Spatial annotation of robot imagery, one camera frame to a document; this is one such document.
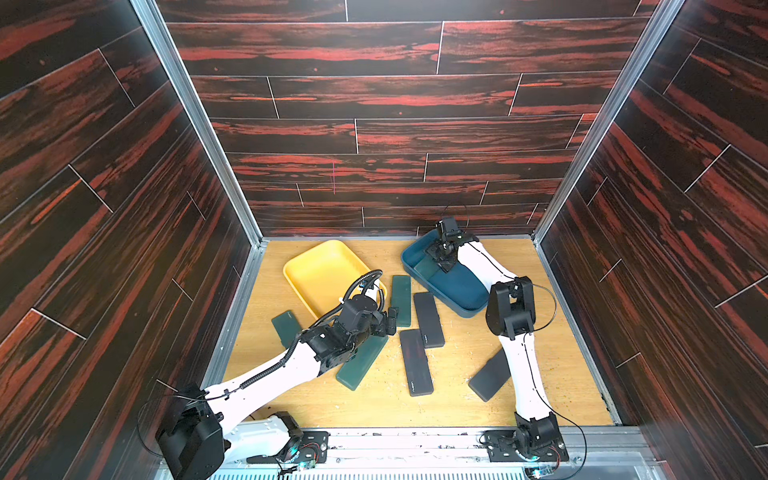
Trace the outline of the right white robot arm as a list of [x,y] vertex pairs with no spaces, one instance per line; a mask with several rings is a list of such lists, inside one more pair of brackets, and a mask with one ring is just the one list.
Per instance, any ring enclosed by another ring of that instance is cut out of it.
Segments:
[[493,258],[475,235],[444,217],[427,235],[425,257],[414,268],[424,286],[455,312],[471,317],[485,308],[486,325],[501,344],[502,364],[515,391],[515,431],[488,439],[491,451],[513,450],[526,461],[564,460],[567,450],[558,415],[547,398],[538,367],[535,284]]

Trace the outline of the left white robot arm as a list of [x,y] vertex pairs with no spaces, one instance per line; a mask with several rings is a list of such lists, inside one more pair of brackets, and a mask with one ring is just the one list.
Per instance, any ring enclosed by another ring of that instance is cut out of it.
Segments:
[[290,415],[257,422],[254,434],[238,432],[238,425],[283,393],[353,359],[367,340],[394,335],[398,316],[398,308],[384,309],[356,294],[301,331],[274,359],[227,382],[180,389],[155,433],[172,477],[207,479],[223,464],[247,457],[287,461],[301,437]]

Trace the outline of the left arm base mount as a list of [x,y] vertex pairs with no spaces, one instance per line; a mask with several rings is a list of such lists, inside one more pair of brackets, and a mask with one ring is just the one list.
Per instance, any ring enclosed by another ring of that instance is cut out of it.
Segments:
[[298,469],[314,468],[325,463],[328,455],[330,433],[322,430],[303,430],[287,412],[277,412],[259,421],[267,433],[261,433],[265,453],[251,454],[247,464],[295,465]]

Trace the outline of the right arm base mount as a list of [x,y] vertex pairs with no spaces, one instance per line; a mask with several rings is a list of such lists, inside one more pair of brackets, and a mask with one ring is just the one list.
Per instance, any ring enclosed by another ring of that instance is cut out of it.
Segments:
[[560,463],[570,459],[561,437],[524,429],[487,430],[479,438],[491,462]]

